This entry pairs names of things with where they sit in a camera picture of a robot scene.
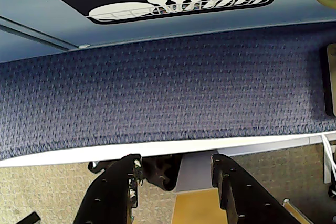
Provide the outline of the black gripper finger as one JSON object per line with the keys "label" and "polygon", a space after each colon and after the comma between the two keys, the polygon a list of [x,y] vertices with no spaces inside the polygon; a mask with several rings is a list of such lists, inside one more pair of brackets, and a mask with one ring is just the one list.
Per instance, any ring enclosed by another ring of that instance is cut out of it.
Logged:
{"label": "black gripper finger", "polygon": [[311,223],[289,200],[280,203],[258,180],[226,155],[212,155],[212,186],[228,223]]}
{"label": "black gripper finger", "polygon": [[132,223],[138,206],[138,181],[143,179],[142,157],[130,154],[115,161],[99,161],[88,168],[100,175],[90,184],[74,223]]}

